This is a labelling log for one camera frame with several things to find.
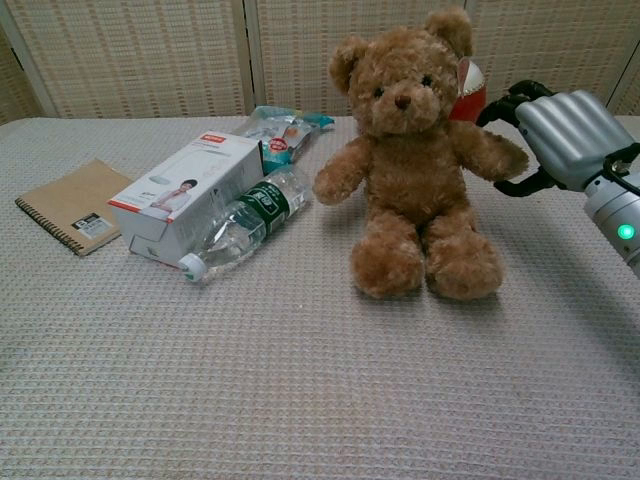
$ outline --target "plastic bag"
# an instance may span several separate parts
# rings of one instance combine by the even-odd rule
[[[234,135],[262,141],[265,175],[292,164],[315,133],[334,123],[331,117],[282,107],[259,106]]]

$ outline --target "teddy bear foot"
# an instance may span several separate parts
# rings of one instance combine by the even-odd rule
[[[497,252],[485,237],[475,232],[429,246],[427,286],[443,297],[455,300],[486,297],[500,287],[503,275]]]
[[[422,286],[424,258],[416,243],[402,240],[391,247],[388,243],[367,237],[351,256],[356,286],[373,298],[399,296]]]

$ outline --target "green light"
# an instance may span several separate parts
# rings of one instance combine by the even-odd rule
[[[618,227],[618,236],[623,240],[629,240],[636,234],[636,229],[632,225],[620,225]]]

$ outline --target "teddy bear leg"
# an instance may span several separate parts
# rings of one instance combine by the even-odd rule
[[[427,250],[426,281],[431,291],[472,300],[493,293],[502,284],[501,259],[489,240],[476,231],[469,205],[436,217],[422,242]]]
[[[392,212],[370,216],[365,237],[353,248],[351,269],[357,287],[374,298],[420,287],[424,255],[415,225]]]

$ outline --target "red logo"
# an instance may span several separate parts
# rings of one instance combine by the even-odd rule
[[[203,135],[200,137],[200,140],[204,140],[206,142],[213,142],[213,143],[222,143],[226,140],[226,138],[224,137],[218,137],[217,135]]]
[[[287,141],[284,138],[275,137],[269,142],[269,150],[272,152],[284,152],[287,147]]]

